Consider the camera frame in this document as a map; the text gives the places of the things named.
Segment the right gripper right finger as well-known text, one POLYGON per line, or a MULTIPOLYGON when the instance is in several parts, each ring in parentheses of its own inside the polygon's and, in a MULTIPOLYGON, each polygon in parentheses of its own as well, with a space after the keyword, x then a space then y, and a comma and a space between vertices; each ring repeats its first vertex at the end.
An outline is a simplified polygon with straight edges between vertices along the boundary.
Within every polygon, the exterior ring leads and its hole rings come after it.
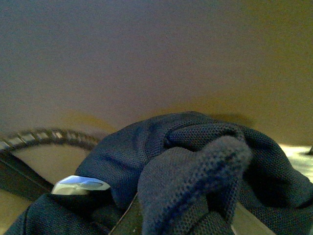
POLYGON ((236 204, 231 228, 235 235, 275 235, 239 202, 236 204))

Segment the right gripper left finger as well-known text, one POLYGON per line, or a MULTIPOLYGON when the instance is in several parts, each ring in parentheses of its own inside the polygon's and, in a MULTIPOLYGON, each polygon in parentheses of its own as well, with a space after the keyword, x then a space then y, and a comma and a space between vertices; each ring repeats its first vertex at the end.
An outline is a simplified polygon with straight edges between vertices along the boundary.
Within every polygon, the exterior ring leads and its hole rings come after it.
POLYGON ((142 208, 137 193, 109 235, 141 235, 142 223, 142 208))

